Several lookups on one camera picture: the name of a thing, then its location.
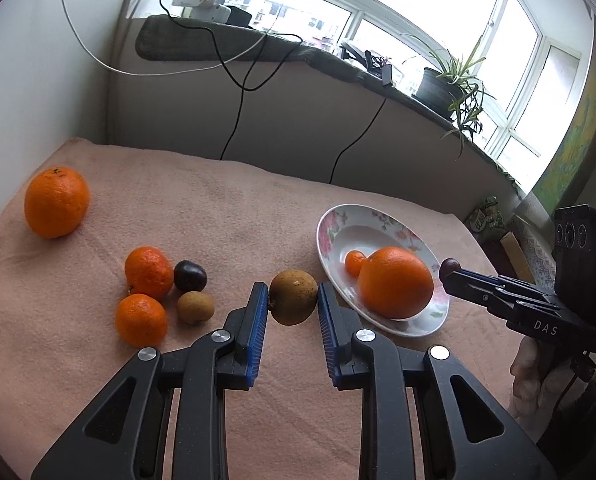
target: potted plant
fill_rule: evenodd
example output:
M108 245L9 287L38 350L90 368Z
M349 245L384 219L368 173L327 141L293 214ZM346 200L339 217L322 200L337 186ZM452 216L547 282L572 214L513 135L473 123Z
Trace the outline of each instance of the potted plant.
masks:
M474 135L482 131L482 123L478 115L482 111L484 96L489 95L484 91L482 81L471 74L471 69L484 61L484 57L475 59L476 52L482 41L480 36L466 60L453 56L449 50L449 60L442 58L427 43L413 36L429 50L429 54L440 66L440 71L425 68L420 87L415 92L415 97L427 105L441 117L452 121L455 114L455 128L443 135L446 137L455 132L461 132L474 141ZM460 136L460 155L464 149L464 137Z

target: black flower pot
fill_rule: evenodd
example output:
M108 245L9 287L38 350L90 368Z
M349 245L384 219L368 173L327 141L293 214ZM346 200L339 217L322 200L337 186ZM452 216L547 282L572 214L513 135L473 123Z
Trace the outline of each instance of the black flower pot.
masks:
M415 98L435 113L450 121L453 112L449 110L454 99L462 97L462 89L450 83L446 77L438 77L440 72L433 68L425 68L420 88Z

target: human hand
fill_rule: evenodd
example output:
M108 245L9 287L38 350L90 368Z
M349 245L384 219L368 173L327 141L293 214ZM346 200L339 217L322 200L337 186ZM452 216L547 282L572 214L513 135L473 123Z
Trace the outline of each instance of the human hand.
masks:
M540 381L538 370L548 365L544 361L551 357L535 339L524 336L511 365L510 372L514 380L508 412L533 442L539 441L545 432L558 399L574 378L570 360L566 360ZM576 378L557 405L558 412L571 407L586 387L587 383Z

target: window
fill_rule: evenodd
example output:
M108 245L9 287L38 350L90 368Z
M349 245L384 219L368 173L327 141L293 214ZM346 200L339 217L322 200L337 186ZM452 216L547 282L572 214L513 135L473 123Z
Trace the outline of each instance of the window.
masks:
M251 26L259 30L297 34L334 54L344 40L388 59L396 88L409 95L424 69L437 66L412 36L444 57L446 49L468 56L481 38L476 55L486 60L473 73L490 96L474 142L527 192L555 153L579 99L581 54L543 36L523 0L235 1L255 16Z

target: white cable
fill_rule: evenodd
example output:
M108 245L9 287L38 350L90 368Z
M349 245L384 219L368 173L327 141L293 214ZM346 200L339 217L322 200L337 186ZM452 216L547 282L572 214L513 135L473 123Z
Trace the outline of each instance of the white cable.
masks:
M177 74L187 74L190 72L202 72L203 70L212 70L214 68L220 68L222 67L222 64L217 64L214 66L206 66L204 68L194 68L192 70L181 70L180 72L167 72L164 74L135 74L132 72L124 72L123 70L118 70L117 68L114 68L112 66L109 66L108 64L104 63L103 61L99 60L86 46L84 43L82 43L82 40L80 39L78 32L76 32L76 28L73 26L72 23L72 19L69 16L69 12L67 11L67 6L64 3L64 0L60 0L60 3L62 4L62 10L64 11L64 16L65 18L67 18L67 22L69 23L70 29L73 32L73 35L76 37L76 40L78 40L78 43L80 44L80 46L83 48L83 50L89 54L89 56L91 56L91 58L99 63L100 65L102 65L103 67L105 67L107 70L110 70L111 72L115 72L117 74L123 74L123 75L134 75L134 76L143 76L143 77L149 77L149 76L161 76L161 75L177 75ZM238 59L241 56L244 56L246 53L248 53L249 51L253 50L255 47L258 46L258 44L260 44L260 42L265 38L265 36L268 35L268 32L265 32L259 40L257 40L253 45L251 45L248 49L246 49L244 52L241 52L240 54L238 54L238 56L234 56L231 59L228 59L225 61L226 63L232 62L235 59Z

